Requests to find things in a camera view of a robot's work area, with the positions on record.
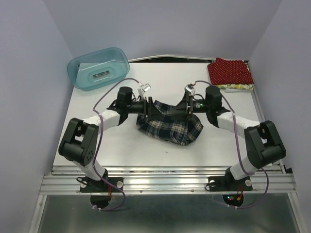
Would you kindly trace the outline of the navy plaid skirt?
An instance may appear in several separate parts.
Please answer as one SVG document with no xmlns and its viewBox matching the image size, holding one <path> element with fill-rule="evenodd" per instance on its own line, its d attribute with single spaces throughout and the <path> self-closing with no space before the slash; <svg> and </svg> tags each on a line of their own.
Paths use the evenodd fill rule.
<svg viewBox="0 0 311 233">
<path fill-rule="evenodd" d="M 142 115 L 138 115 L 136 120 L 136 128 L 147 136 L 187 146 L 199 137 L 204 128 L 196 115 L 188 121 L 173 120 L 170 116 L 173 105 L 156 100 L 155 107 L 164 115 L 161 120 L 145 118 Z"/>
</svg>

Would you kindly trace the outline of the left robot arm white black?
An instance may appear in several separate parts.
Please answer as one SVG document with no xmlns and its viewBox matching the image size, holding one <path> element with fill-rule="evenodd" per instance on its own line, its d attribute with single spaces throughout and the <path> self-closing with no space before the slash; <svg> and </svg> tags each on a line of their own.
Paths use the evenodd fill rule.
<svg viewBox="0 0 311 233">
<path fill-rule="evenodd" d="M 104 191 L 108 187 L 107 170 L 96 159 L 97 146 L 101 144 L 97 139 L 102 139 L 103 132 L 123 124 L 129 114 L 162 119 L 163 115 L 155 107 L 153 99 L 144 96 L 149 89 L 149 84 L 140 84 L 138 100 L 134 100 L 132 88 L 120 87 L 116 100 L 104 112 L 96 112 L 95 116 L 84 120 L 72 118 L 69 121 L 58 153 L 76 164 L 97 191 Z"/>
</svg>

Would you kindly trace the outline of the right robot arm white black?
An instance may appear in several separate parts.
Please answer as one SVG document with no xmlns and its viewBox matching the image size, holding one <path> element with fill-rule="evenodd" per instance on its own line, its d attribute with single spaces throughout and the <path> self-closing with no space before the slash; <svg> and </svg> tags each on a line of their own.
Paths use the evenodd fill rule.
<svg viewBox="0 0 311 233">
<path fill-rule="evenodd" d="M 235 138 L 245 139 L 245 158 L 228 168 L 225 175 L 215 178 L 215 184 L 223 183 L 228 189 L 235 189 L 241 180 L 253 175 L 259 169 L 286 156 L 285 146 L 275 124 L 269 120 L 258 122 L 239 117 L 232 109 L 223 107 L 221 91 L 216 86 L 208 86 L 203 100 L 194 100 L 193 84 L 185 87 L 182 100 L 173 108 L 172 115 L 178 120 L 189 120 L 194 113 L 205 113 L 210 124 L 233 132 Z"/>
</svg>

